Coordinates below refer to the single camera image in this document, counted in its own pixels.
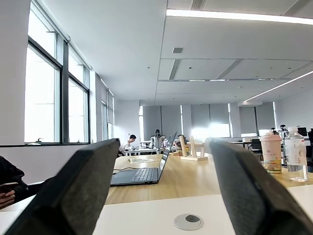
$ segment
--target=ceiling panel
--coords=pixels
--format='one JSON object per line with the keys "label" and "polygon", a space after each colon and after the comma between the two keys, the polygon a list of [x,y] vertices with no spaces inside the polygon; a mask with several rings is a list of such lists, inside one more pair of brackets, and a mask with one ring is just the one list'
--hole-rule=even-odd
{"label": "ceiling panel", "polygon": [[156,105],[232,103],[253,95],[256,95],[256,92],[241,92],[236,95],[230,93],[156,94]]}
{"label": "ceiling panel", "polygon": [[[296,0],[207,0],[204,11],[281,15]],[[190,10],[192,0],[169,0],[168,8]]]}
{"label": "ceiling panel", "polygon": [[167,0],[39,1],[117,98],[155,98]]}
{"label": "ceiling panel", "polygon": [[158,74],[159,80],[169,80],[173,68],[174,60],[161,60]]}
{"label": "ceiling panel", "polygon": [[300,78],[294,82],[290,82],[280,88],[275,89],[272,92],[261,95],[255,100],[260,101],[277,101],[286,97],[290,97],[302,92],[308,92],[313,90],[313,75],[310,74],[306,77]]}
{"label": "ceiling panel", "polygon": [[312,38],[312,25],[167,17],[162,58],[313,60]]}
{"label": "ceiling panel", "polygon": [[296,78],[311,71],[313,71],[313,63],[308,63],[307,65],[297,69],[296,71],[284,75],[282,78]]}
{"label": "ceiling panel", "polygon": [[308,61],[296,60],[242,60],[223,79],[279,78]]}
{"label": "ceiling panel", "polygon": [[294,17],[313,18],[313,1],[309,1],[302,9],[300,9]]}
{"label": "ceiling panel", "polygon": [[157,94],[187,93],[231,93],[263,92],[278,86],[286,80],[226,81],[226,82],[158,82]]}
{"label": "ceiling panel", "polygon": [[235,60],[182,60],[175,80],[216,79],[234,61]]}

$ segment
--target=person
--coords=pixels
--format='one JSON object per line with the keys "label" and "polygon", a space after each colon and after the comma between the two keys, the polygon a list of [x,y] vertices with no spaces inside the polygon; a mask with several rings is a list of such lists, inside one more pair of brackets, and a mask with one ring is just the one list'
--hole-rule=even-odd
{"label": "person", "polygon": [[0,185],[6,183],[18,183],[12,191],[0,193],[0,209],[13,203],[19,202],[27,197],[37,194],[42,184],[28,186],[22,180],[24,172],[11,164],[3,156],[0,156]]}
{"label": "person", "polygon": [[[186,139],[186,137],[185,137],[184,135],[178,135],[178,138],[179,138],[180,136],[183,136],[183,138],[184,138],[184,143],[187,144],[187,139]],[[180,140],[177,141],[177,142],[174,141],[174,146],[175,146],[176,148],[181,148]]]}
{"label": "person", "polygon": [[165,137],[160,134],[160,130],[156,129],[156,134],[150,138],[149,148],[162,148],[164,139]]}
{"label": "person", "polygon": [[125,141],[123,144],[121,144],[119,151],[125,151],[126,149],[128,149],[129,146],[131,146],[131,143],[133,143],[136,140],[136,136],[135,135],[130,135],[129,136],[129,140]]}

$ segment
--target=desk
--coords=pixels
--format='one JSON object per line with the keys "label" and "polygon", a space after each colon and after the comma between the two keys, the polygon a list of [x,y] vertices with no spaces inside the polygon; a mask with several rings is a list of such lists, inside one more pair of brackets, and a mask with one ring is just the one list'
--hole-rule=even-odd
{"label": "desk", "polygon": [[[130,164],[127,157],[120,157],[116,159],[115,168],[154,167],[158,165],[161,155],[140,157],[157,161]],[[290,181],[290,173],[286,169],[274,177],[285,187],[290,187],[289,192],[313,219],[313,174],[309,173],[309,180],[302,183]],[[10,226],[29,201],[30,199],[25,199],[0,210],[0,234]],[[194,162],[181,161],[179,157],[170,155],[159,184],[111,187],[106,204],[93,235],[135,232],[185,235],[186,231],[178,230],[173,225],[174,218],[182,213],[194,213],[204,220],[203,228],[190,232],[192,234],[234,235],[211,157],[209,161]]]}
{"label": "desk", "polygon": [[251,141],[235,141],[235,142],[229,142],[229,143],[234,143],[234,144],[242,144],[243,148],[246,148],[246,144],[251,144]]}
{"label": "desk", "polygon": [[128,150],[128,151],[122,151],[125,156],[130,156],[132,153],[135,153],[136,155],[140,155],[140,153],[156,153],[157,149],[150,149],[150,148],[142,148],[142,149],[135,149],[135,150]]}
{"label": "desk", "polygon": [[[142,155],[143,159],[155,159],[155,162],[131,164],[128,157],[115,161],[114,169],[126,167],[158,167],[161,155]],[[309,173],[307,182],[294,182],[289,178],[292,172],[282,169],[282,174],[273,176],[285,187],[313,184],[313,173]],[[209,161],[182,161],[180,157],[170,155],[158,184],[111,187],[106,204],[152,201],[168,198],[181,198],[220,194],[220,187],[212,157]]]}

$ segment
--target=white table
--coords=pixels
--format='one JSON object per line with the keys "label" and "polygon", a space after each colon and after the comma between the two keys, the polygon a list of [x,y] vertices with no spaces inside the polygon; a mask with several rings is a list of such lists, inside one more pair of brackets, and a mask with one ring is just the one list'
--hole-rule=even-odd
{"label": "white table", "polygon": [[[180,150],[181,148],[176,148],[176,147],[172,147],[171,148],[171,152],[176,152],[178,150]],[[128,150],[128,151],[122,151],[123,154],[125,154],[125,156],[131,156],[132,153],[135,153],[136,155],[140,155],[140,153],[157,153],[157,148],[142,148],[142,149],[135,149],[135,150]]]}
{"label": "white table", "polygon": [[135,153],[136,155],[140,155],[140,153],[157,153],[157,149],[150,149],[150,148],[142,148],[142,149],[135,149],[135,150],[128,150],[128,151],[122,151],[125,156],[130,156],[132,153]]}
{"label": "white table", "polygon": [[[302,209],[313,220],[313,185],[287,188]],[[23,200],[16,207],[0,210],[0,234],[22,212],[30,200]],[[193,213],[204,220],[204,225],[196,231],[177,229],[173,221],[183,213]],[[232,224],[222,196],[207,195],[155,201],[105,205],[101,211],[93,235],[120,234],[171,234],[171,235],[234,235]]]}

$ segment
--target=ceiling vent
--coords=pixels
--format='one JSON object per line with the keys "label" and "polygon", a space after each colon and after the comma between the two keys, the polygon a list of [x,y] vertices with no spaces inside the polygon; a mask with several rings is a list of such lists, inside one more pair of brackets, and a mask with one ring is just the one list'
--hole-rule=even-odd
{"label": "ceiling vent", "polygon": [[173,49],[173,54],[181,54],[183,50],[184,50],[183,47],[175,47]]}
{"label": "ceiling vent", "polygon": [[193,0],[190,10],[202,11],[205,4],[206,4],[206,0]]}

